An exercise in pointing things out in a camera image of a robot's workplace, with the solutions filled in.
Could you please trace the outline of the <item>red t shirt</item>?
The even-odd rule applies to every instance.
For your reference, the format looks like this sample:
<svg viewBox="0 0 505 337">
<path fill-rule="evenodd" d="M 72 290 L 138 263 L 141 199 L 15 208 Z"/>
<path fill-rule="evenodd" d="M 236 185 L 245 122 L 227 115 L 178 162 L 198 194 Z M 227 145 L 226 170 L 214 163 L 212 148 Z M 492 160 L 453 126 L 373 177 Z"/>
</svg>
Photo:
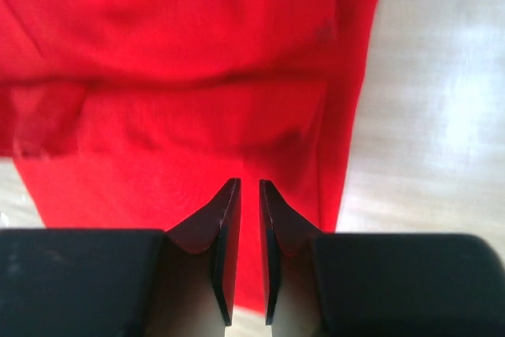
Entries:
<svg viewBox="0 0 505 337">
<path fill-rule="evenodd" d="M 1 0 L 1 154 L 51 228 L 170 229 L 240 178 L 262 312 L 259 182 L 335 229 L 377 1 Z"/>
</svg>

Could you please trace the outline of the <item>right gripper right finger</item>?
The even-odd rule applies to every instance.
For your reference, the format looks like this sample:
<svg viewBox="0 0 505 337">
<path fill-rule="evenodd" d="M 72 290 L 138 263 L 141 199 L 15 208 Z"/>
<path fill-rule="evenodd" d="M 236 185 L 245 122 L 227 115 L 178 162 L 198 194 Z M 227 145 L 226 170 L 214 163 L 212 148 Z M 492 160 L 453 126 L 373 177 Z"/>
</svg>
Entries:
<svg viewBox="0 0 505 337">
<path fill-rule="evenodd" d="M 472 234 L 325 233 L 260 182 L 275 336 L 501 336 L 504 267 Z"/>
</svg>

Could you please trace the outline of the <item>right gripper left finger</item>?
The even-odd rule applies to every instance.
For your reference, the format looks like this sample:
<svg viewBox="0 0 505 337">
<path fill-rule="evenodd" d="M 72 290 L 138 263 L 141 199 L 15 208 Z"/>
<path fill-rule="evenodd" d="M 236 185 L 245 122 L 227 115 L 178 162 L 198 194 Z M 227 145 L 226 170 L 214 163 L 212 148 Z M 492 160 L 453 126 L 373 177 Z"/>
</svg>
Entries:
<svg viewBox="0 0 505 337">
<path fill-rule="evenodd" d="M 4 336 L 222 336 L 232 322 L 241 182 L 168 231 L 4 229 Z"/>
</svg>

